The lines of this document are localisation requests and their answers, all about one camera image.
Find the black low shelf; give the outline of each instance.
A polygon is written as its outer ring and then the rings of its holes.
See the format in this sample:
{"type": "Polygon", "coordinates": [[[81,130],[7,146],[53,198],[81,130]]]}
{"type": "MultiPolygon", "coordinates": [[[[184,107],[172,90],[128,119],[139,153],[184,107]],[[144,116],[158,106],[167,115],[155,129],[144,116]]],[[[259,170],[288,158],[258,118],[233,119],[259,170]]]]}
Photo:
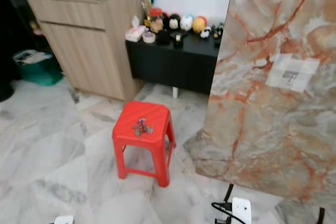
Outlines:
{"type": "Polygon", "coordinates": [[[148,82],[210,93],[218,48],[214,38],[201,39],[190,32],[183,48],[126,41],[132,75],[148,82]]]}

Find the cabinet drawer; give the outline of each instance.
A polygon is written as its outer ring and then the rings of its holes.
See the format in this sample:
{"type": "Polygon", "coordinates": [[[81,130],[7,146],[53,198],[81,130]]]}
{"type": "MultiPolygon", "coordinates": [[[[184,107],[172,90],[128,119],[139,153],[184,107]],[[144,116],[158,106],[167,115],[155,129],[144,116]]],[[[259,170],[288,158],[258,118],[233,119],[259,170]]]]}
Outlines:
{"type": "Polygon", "coordinates": [[[66,25],[104,29],[99,2],[28,0],[37,19],[66,25]]]}

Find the marble pattern surface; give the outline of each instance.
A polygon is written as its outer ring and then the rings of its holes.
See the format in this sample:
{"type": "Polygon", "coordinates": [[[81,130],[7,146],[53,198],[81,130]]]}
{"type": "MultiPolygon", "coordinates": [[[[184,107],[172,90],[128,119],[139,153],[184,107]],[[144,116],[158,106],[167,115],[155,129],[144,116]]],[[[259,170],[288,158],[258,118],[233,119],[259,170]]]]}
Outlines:
{"type": "MultiPolygon", "coordinates": [[[[161,188],[150,177],[118,178],[110,137],[122,102],[73,93],[66,79],[53,87],[25,81],[14,85],[14,96],[0,103],[1,224],[46,224],[66,214],[74,215],[77,224],[225,219],[210,204],[223,200],[228,183],[195,173],[195,136],[204,123],[207,96],[182,90],[174,99],[170,87],[150,83],[136,96],[165,104],[172,112],[177,147],[170,185],[161,188]]],[[[139,150],[126,151],[125,159],[151,167],[150,156],[139,150]]],[[[232,196],[251,200],[254,224],[317,218],[316,210],[306,205],[251,189],[235,186],[232,196]]]]}
{"type": "Polygon", "coordinates": [[[199,174],[336,206],[336,0],[230,0],[199,174]]]}

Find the wooden cabinet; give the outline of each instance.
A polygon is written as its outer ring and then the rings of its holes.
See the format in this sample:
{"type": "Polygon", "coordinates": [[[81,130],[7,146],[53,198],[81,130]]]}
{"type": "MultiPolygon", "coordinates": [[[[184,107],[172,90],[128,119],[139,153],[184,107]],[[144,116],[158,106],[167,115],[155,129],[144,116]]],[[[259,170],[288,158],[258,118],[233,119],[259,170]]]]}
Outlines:
{"type": "Polygon", "coordinates": [[[28,0],[71,85],[123,101],[134,98],[124,34],[142,0],[28,0]]]}

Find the green container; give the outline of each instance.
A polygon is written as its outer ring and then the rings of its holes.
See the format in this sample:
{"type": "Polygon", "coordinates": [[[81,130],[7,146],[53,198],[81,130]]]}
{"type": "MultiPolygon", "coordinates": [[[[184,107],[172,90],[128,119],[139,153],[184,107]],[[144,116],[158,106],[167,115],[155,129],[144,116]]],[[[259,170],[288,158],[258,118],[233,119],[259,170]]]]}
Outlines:
{"type": "Polygon", "coordinates": [[[45,54],[48,58],[37,63],[23,62],[23,59],[33,54],[33,52],[34,50],[25,50],[13,56],[22,79],[41,86],[52,86],[59,82],[63,75],[55,56],[45,54]]]}

